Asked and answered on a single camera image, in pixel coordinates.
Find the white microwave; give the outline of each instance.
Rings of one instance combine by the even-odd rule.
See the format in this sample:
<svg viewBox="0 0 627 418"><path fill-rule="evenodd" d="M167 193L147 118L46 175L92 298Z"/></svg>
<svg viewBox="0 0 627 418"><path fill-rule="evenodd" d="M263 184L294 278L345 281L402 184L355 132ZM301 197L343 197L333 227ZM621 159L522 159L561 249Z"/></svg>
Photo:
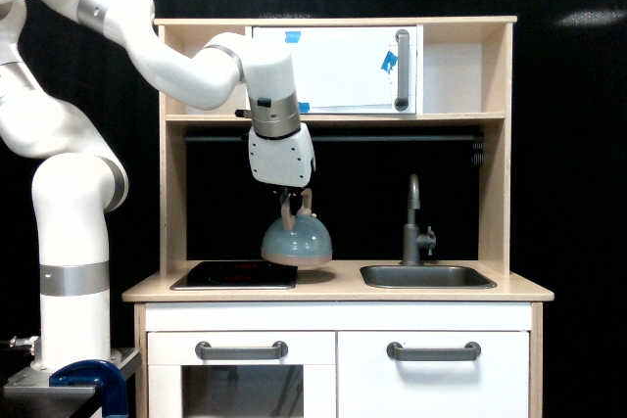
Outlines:
<svg viewBox="0 0 627 418"><path fill-rule="evenodd" d="M422 114L422 25L253 27L292 53L301 114Z"/></svg>

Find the gray handle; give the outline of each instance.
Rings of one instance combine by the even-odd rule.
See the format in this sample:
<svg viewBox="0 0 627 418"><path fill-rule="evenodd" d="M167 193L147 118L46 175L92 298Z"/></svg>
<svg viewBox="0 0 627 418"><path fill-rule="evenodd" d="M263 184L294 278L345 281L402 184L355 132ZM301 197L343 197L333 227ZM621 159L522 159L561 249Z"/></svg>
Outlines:
<svg viewBox="0 0 627 418"><path fill-rule="evenodd" d="M196 345L196 355L203 360L261 360L280 359L287 355L287 345L276 342L271 347L214 348L207 342Z"/></svg>
<svg viewBox="0 0 627 418"><path fill-rule="evenodd" d="M394 342L386 351L390 359L397 361L474 361L481 354L481 347L470 342L463 348L403 348Z"/></svg>
<svg viewBox="0 0 627 418"><path fill-rule="evenodd" d="M399 93L394 107L402 111L410 104L410 34L406 29L396 32L396 42L399 43Z"/></svg>

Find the wooden countertop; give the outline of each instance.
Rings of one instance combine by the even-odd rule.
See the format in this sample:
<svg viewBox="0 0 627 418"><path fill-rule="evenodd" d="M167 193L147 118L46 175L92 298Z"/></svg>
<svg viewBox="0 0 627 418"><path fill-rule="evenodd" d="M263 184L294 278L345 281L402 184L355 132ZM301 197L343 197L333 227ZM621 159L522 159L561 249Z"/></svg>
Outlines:
<svg viewBox="0 0 627 418"><path fill-rule="evenodd" d="M199 261L189 261L189 269ZM385 289L367 286L360 268L399 264L397 260L333 260L316 268L299 268L293 289L208 289L172 291L170 286L185 272L156 273L122 294L126 302L298 302L298 301L458 301L548 302L554 294L518 276L500 274L478 261L438 264L469 266L497 283L491 289Z"/></svg>

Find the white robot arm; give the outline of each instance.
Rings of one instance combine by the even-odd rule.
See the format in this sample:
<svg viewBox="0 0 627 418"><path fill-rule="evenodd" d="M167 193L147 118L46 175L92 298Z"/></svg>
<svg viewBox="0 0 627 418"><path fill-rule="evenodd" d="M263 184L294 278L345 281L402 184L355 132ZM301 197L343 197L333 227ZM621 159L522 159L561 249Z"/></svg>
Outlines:
<svg viewBox="0 0 627 418"><path fill-rule="evenodd" d="M300 123L292 58L284 44L223 33L190 59L155 34L153 0L43 1L117 42L151 85L193 108L218 108L238 83L246 83L253 120L253 175L281 186L309 183L314 148L307 127Z"/></svg>
<svg viewBox="0 0 627 418"><path fill-rule="evenodd" d="M253 175L282 186L309 183L314 149L300 123L284 45L225 33L190 59L156 36L152 0L43 1L119 43L150 84L194 108L219 107L245 82ZM123 202L128 181L89 119L45 94L25 66L18 53L24 19L24 0L0 0L0 137L17 154L47 159L33 178L32 195L41 263L41 367L54 371L110 357L103 214Z"/></svg>

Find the white cabinet door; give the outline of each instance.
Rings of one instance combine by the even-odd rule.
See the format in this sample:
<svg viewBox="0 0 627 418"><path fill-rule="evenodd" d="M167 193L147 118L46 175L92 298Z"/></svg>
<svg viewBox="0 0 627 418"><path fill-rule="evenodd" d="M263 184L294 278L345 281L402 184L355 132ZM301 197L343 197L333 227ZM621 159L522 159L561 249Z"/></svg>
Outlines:
<svg viewBox="0 0 627 418"><path fill-rule="evenodd" d="M464 348L476 360L416 361L388 356ZM528 332L340 332L338 418L527 418Z"/></svg>
<svg viewBox="0 0 627 418"><path fill-rule="evenodd" d="M335 418L335 377L335 332L148 334L150 418Z"/></svg>

